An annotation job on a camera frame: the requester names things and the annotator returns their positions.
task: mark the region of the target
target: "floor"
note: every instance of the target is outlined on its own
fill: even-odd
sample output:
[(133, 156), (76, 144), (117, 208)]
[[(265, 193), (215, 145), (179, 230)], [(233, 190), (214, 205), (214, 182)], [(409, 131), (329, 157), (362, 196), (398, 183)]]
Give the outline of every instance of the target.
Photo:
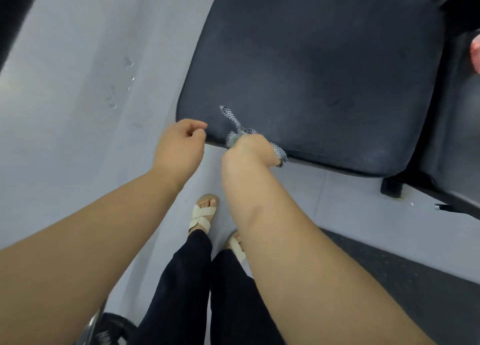
[[(36, 0), (0, 75), (0, 248), (147, 171), (212, 1)], [(108, 311), (141, 321), (202, 194), (221, 201), (214, 252), (234, 229), (220, 182), (224, 151), (207, 146)], [(434, 199), (411, 188), (402, 200), (381, 196), (378, 179), (299, 163), (275, 174), (318, 226), (480, 283), (476, 219), (435, 211)]]

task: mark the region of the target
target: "sandal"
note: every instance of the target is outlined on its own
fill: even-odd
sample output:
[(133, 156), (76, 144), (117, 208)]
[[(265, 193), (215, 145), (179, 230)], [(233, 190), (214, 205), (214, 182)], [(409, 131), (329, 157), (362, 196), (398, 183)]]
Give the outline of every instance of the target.
[(238, 261), (242, 263), (247, 256), (242, 250), (236, 237), (240, 237), (238, 231), (235, 231), (232, 235), (230, 235), (230, 238), (225, 243), (225, 249), (231, 249), (233, 251), (233, 254), (235, 254), (235, 256), (237, 257)]
[[(210, 206), (210, 207), (200, 207), (200, 204), (205, 201), (205, 200), (216, 200), (216, 206)], [(205, 216), (214, 216), (215, 213), (217, 212), (217, 208), (219, 206), (219, 198), (211, 193), (208, 193), (207, 195), (201, 196), (201, 198), (198, 199), (197, 203), (193, 207), (193, 212), (191, 214), (192, 220), (190, 221), (190, 225), (188, 227), (188, 231), (190, 233), (190, 230), (197, 226), (199, 224), (202, 226), (207, 234), (210, 231), (210, 221), (213, 220), (213, 217), (210, 221), (208, 221)]]

